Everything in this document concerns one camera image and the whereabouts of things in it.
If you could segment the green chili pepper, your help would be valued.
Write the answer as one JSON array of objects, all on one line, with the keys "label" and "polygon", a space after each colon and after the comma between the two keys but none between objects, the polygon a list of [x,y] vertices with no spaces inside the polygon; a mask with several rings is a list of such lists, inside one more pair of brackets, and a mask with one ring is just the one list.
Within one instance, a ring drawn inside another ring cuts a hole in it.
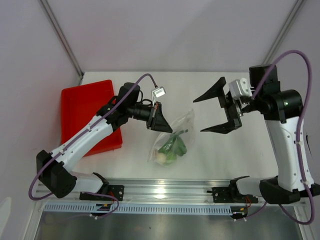
[{"label": "green chili pepper", "polygon": [[165,142],[165,144],[158,150],[159,153],[167,154],[171,151],[172,147],[174,146],[177,140],[177,135],[172,135],[169,139]]}]

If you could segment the clear zip top bag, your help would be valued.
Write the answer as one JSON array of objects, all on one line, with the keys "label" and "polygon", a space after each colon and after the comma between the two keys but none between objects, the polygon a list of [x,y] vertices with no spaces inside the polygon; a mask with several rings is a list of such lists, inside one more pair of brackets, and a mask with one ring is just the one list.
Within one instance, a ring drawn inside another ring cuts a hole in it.
[{"label": "clear zip top bag", "polygon": [[162,132],[158,135],[147,161],[167,167],[186,157],[195,140],[194,122],[193,109],[173,121],[171,123],[173,132]]}]

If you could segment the green bell pepper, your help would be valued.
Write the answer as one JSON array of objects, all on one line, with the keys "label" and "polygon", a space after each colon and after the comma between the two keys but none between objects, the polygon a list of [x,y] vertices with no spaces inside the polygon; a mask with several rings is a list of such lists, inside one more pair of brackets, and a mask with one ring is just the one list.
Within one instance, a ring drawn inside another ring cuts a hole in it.
[{"label": "green bell pepper", "polygon": [[187,153],[187,147],[180,137],[176,138],[174,144],[172,145],[172,151],[180,157]]}]

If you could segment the green round lime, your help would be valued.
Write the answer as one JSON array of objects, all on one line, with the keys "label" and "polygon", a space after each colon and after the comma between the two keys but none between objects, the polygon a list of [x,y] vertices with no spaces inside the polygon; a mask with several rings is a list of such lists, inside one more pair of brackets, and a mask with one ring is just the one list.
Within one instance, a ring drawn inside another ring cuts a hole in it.
[{"label": "green round lime", "polygon": [[165,159],[165,165],[170,165],[172,163],[174,163],[177,160],[177,155],[176,154],[168,154],[166,155],[166,159]]}]

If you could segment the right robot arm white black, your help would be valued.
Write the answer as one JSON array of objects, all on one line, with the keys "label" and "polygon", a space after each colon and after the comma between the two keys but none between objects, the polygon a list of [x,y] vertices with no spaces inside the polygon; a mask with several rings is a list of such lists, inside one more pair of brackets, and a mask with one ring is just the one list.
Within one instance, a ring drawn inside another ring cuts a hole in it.
[{"label": "right robot arm white black", "polygon": [[[227,121],[223,124],[203,129],[204,132],[228,134],[242,126],[241,116],[253,111],[260,112],[266,124],[270,143],[274,152],[278,175],[259,179],[241,176],[230,180],[228,196],[230,202],[238,203],[245,197],[262,197],[269,204],[287,205],[320,194],[320,186],[311,177],[306,150],[298,145],[297,137],[303,132],[297,130],[302,113],[301,95],[293,89],[281,90],[277,68],[274,67],[259,89],[257,96],[251,99],[260,80],[269,68],[268,64],[249,68],[249,79],[236,79],[229,83],[229,91],[224,92],[225,77],[194,100],[202,102],[218,98],[224,109]],[[300,169],[299,152],[302,156],[303,170]]]}]

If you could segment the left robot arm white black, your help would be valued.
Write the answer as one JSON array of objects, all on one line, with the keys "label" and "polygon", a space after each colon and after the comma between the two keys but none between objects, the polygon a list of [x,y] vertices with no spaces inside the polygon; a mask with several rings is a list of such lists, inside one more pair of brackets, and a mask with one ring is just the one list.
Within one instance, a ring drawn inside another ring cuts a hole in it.
[{"label": "left robot arm white black", "polygon": [[151,92],[150,104],[138,100],[141,88],[138,84],[126,82],[109,102],[102,106],[90,122],[67,142],[50,153],[42,150],[36,156],[39,181],[57,198],[79,192],[82,200],[97,200],[108,196],[109,182],[94,172],[84,174],[74,172],[78,161],[100,141],[126,124],[130,118],[143,121],[149,130],[172,133],[172,128],[162,113],[162,104],[157,98],[166,91],[155,87]]}]

